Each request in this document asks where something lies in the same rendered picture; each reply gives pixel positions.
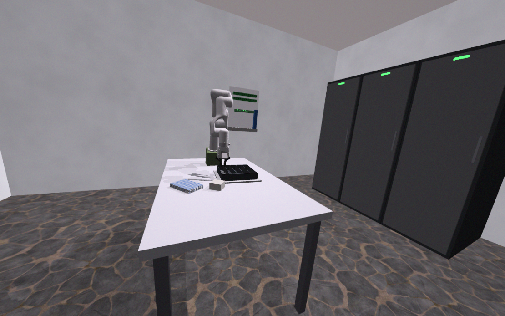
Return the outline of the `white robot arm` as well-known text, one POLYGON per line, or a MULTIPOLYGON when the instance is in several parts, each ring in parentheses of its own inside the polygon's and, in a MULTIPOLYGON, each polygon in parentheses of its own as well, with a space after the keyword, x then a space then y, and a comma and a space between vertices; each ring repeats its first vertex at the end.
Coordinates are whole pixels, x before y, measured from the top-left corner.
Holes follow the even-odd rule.
POLYGON ((226 110, 226 107, 233 107, 233 99, 228 90, 219 89, 211 90, 211 99, 212 117, 214 119, 210 121, 210 146, 207 150, 217 152, 217 146, 227 147, 230 145, 228 143, 229 131, 226 130, 228 124, 228 110, 226 110))

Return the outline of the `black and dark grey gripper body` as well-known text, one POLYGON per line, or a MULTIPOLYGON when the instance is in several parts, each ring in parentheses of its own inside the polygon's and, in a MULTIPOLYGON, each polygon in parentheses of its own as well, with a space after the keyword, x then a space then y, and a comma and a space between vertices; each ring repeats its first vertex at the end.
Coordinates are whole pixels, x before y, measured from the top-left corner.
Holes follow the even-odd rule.
POLYGON ((227 146, 227 147, 218 146, 217 147, 217 158, 222 158, 222 152, 221 151, 227 152, 227 156, 229 158, 229 146, 227 146))

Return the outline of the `blue and white checkered towel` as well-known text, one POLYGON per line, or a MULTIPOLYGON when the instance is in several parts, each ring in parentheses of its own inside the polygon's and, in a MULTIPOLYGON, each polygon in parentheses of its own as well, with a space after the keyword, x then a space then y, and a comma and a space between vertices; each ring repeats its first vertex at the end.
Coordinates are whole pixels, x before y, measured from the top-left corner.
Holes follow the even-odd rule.
POLYGON ((190 181, 188 179, 182 179, 180 181, 170 183, 170 187, 185 192, 187 194, 203 189, 202 184, 190 181))

